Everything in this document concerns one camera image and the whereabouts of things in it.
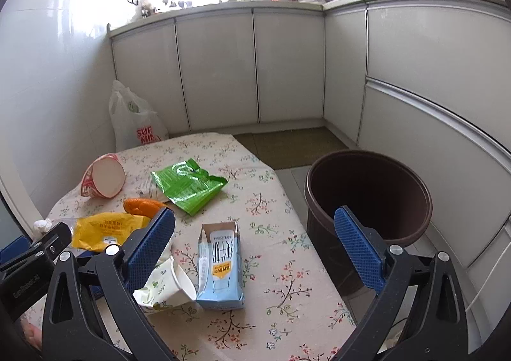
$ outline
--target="blue gripper pad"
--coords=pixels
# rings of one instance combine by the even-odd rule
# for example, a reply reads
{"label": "blue gripper pad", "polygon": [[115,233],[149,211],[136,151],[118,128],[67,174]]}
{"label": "blue gripper pad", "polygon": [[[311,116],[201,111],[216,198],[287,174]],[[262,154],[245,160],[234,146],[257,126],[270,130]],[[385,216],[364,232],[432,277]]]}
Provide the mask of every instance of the blue gripper pad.
{"label": "blue gripper pad", "polygon": [[130,240],[136,241],[143,236],[126,261],[124,286],[130,293],[145,286],[149,275],[169,242],[174,228],[174,213],[169,208],[165,208],[154,216],[148,227],[135,230],[126,240],[124,245],[129,248],[131,246]]}
{"label": "blue gripper pad", "polygon": [[380,256],[344,208],[335,212],[334,228],[364,285],[379,294],[385,286]]}

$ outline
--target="yellow wrapper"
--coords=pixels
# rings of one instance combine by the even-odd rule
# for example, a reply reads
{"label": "yellow wrapper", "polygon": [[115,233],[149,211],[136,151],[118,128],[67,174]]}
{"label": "yellow wrapper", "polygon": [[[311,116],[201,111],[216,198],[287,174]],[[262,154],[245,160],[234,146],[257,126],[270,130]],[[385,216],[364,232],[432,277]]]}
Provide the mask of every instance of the yellow wrapper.
{"label": "yellow wrapper", "polygon": [[150,219],[126,213],[101,213],[76,221],[71,246],[76,249],[103,251],[109,244],[123,244],[129,235],[144,228]]}

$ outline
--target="white cable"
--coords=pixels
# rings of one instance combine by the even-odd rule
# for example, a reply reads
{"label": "white cable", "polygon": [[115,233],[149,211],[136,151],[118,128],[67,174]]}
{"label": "white cable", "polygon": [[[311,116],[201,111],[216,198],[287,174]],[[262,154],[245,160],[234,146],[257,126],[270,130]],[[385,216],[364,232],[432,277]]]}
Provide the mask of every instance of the white cable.
{"label": "white cable", "polygon": [[481,286],[481,289],[479,289],[479,292],[477,292],[477,295],[476,297],[472,300],[472,302],[470,302],[470,304],[468,305],[467,309],[465,309],[465,312],[468,312],[470,310],[470,308],[472,307],[472,305],[475,303],[475,301],[477,300],[477,298],[479,297],[479,295],[481,295],[481,292],[483,290],[483,288],[486,286],[486,283],[487,281],[490,279],[490,276],[492,275],[493,271],[495,270],[495,267],[497,267],[497,264],[499,264],[499,261],[502,259],[502,257],[504,257],[504,254],[505,252],[507,251],[507,249],[509,249],[509,247],[511,246],[511,243],[509,243],[507,245],[507,247],[504,249],[504,251],[502,252],[502,254],[500,255],[500,257],[497,259],[497,261],[495,262],[492,270],[490,271],[490,274],[488,274],[488,277],[486,278],[486,280],[484,281],[484,283],[482,284]]}

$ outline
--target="red paper cup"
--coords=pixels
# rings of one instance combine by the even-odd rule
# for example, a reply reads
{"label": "red paper cup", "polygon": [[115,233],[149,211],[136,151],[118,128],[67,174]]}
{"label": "red paper cup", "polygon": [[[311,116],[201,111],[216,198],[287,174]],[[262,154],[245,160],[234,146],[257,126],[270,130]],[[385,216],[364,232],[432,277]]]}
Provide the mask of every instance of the red paper cup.
{"label": "red paper cup", "polygon": [[82,178],[82,197],[114,198],[121,192],[126,174],[115,153],[107,153],[92,162]]}

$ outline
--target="green package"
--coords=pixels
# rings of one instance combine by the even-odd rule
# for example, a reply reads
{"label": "green package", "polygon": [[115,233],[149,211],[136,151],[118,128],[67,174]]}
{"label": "green package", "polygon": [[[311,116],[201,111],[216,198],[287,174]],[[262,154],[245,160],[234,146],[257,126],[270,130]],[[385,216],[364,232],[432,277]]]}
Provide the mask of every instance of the green package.
{"label": "green package", "polygon": [[193,159],[153,171],[151,176],[165,196],[190,215],[195,215],[227,184],[225,178],[209,175]]}

